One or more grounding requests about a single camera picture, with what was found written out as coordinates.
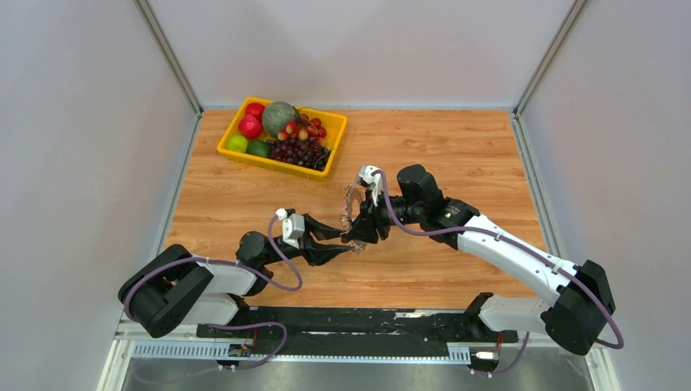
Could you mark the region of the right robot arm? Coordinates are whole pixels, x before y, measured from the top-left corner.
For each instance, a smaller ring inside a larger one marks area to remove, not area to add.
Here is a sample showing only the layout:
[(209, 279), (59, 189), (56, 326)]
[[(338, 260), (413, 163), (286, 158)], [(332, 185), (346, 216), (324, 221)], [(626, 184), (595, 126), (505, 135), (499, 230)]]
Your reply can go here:
[(604, 268), (582, 264), (528, 244), (464, 201), (446, 197), (422, 165), (397, 175), (401, 190), (393, 196), (382, 169), (361, 167), (347, 186), (341, 222), (343, 240), (357, 251), (387, 239), (393, 226), (479, 257), (527, 286), (534, 298), (478, 295), (465, 318), (467, 333), (485, 340), (495, 332), (517, 331), (549, 336), (563, 349), (584, 356), (595, 345), (622, 349), (623, 335), (613, 319), (616, 306)]

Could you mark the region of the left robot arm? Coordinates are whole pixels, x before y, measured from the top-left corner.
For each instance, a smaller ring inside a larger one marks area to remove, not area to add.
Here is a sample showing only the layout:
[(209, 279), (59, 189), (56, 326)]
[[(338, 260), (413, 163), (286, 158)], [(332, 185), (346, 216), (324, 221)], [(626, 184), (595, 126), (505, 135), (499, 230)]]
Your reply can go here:
[(246, 297), (273, 286), (295, 292), (303, 285), (293, 264), (301, 257), (311, 266), (322, 266), (351, 250), (331, 244), (340, 229), (324, 225), (308, 214), (288, 211), (270, 224), (281, 225), (272, 237), (259, 231), (245, 233), (235, 259), (214, 260), (172, 244), (121, 286), (117, 297), (128, 319), (153, 338), (170, 334), (188, 324), (217, 324), (230, 337), (242, 336), (249, 315), (242, 310)]

